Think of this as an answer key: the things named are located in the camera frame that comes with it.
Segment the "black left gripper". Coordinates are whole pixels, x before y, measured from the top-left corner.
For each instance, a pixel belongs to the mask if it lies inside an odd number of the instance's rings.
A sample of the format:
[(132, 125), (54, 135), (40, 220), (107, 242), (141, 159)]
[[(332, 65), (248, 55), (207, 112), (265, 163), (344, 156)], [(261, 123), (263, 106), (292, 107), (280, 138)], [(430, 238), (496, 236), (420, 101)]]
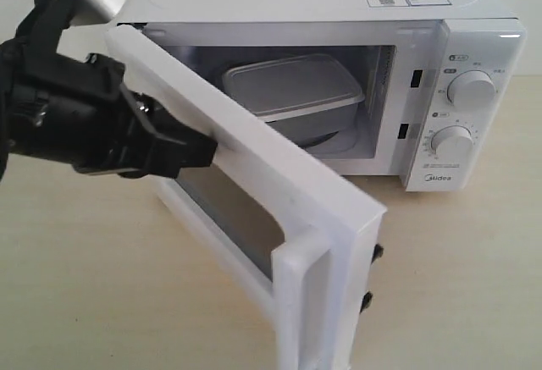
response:
[(209, 167), (213, 132), (178, 120), (123, 77), (124, 65), (102, 55), (8, 56), (8, 153), (125, 178)]

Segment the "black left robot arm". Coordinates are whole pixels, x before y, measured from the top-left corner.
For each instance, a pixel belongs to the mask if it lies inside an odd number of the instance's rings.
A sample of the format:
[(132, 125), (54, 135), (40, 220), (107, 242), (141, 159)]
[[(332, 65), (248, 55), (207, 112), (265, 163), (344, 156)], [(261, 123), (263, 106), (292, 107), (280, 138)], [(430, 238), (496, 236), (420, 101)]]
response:
[(4, 42), (1, 166), (18, 154), (126, 179), (174, 179), (183, 168), (210, 166), (217, 142), (130, 90), (124, 72), (124, 64), (102, 54), (81, 62), (21, 40)]

